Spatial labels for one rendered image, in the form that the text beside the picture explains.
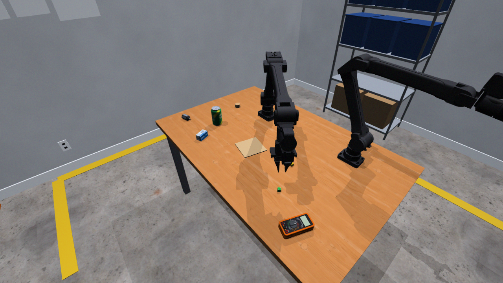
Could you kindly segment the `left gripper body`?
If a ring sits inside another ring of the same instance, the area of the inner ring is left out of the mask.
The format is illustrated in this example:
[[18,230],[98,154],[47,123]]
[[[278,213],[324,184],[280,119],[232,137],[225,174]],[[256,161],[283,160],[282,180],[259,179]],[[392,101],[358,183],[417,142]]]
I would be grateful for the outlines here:
[[498,109],[498,111],[496,112],[495,115],[493,115],[493,118],[497,119],[497,120],[500,120],[503,122],[503,115],[502,114],[499,114],[499,112],[502,110],[503,108],[503,104],[501,105],[501,107]]

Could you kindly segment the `green soda can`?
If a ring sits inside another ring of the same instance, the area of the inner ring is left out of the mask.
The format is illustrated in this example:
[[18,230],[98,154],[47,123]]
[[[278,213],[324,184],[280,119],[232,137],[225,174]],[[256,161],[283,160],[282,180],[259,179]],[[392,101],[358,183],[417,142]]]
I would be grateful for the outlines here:
[[211,110],[212,121],[215,126],[219,126],[222,124],[222,112],[219,106],[212,107]]

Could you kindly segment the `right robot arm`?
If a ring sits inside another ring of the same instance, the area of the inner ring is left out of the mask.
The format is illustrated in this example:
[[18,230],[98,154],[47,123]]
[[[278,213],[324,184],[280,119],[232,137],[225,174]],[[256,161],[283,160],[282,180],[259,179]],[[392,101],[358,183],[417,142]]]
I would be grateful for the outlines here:
[[275,155],[281,154],[282,165],[290,165],[294,162],[294,149],[297,146],[293,129],[299,120],[299,111],[288,95],[283,76],[283,73],[287,72],[287,61],[283,59],[280,51],[266,52],[263,67],[266,72],[266,86],[264,92],[261,92],[263,107],[258,114],[267,120],[274,118],[279,140],[275,140]]

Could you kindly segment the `beige flat mat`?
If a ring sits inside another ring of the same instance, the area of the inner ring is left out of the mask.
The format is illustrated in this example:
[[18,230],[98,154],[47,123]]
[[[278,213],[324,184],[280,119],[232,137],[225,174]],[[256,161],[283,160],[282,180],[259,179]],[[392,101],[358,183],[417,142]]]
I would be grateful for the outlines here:
[[267,149],[256,137],[235,143],[235,145],[240,150],[244,158],[267,151]]

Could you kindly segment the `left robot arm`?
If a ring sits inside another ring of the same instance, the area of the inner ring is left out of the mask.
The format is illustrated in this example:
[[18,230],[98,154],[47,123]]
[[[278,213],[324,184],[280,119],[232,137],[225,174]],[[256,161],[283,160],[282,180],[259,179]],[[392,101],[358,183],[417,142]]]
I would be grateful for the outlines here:
[[367,53],[355,56],[338,69],[338,75],[341,75],[345,89],[352,134],[347,148],[338,153],[337,157],[356,168],[365,160],[361,152],[367,151],[366,148],[371,147],[374,140],[363,117],[357,70],[416,88],[457,107],[471,109],[474,105],[476,111],[490,117],[495,115],[503,104],[501,100],[503,99],[503,74],[501,72],[496,72],[478,92],[464,83],[427,75],[383,61]]

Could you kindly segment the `orange digital multimeter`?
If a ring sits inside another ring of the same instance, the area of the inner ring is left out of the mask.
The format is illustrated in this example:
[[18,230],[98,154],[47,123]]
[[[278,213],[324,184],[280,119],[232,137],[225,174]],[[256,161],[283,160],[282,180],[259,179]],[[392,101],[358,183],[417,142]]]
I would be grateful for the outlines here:
[[308,213],[303,213],[286,220],[279,221],[279,230],[284,239],[312,231],[314,223]]

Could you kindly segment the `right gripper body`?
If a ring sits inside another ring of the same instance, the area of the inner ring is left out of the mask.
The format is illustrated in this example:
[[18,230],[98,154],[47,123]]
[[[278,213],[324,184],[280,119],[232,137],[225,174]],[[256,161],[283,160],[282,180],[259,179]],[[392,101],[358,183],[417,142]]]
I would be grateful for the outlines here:
[[[295,152],[295,155],[294,155],[294,156],[296,156],[296,157],[297,157],[297,152],[296,152],[296,150],[295,150],[295,149],[294,149],[294,152]],[[274,159],[275,159],[276,161],[281,161],[281,156],[276,156],[276,155],[275,155],[275,147],[270,147],[270,153],[271,153],[271,158],[273,158],[273,157],[274,157]]]

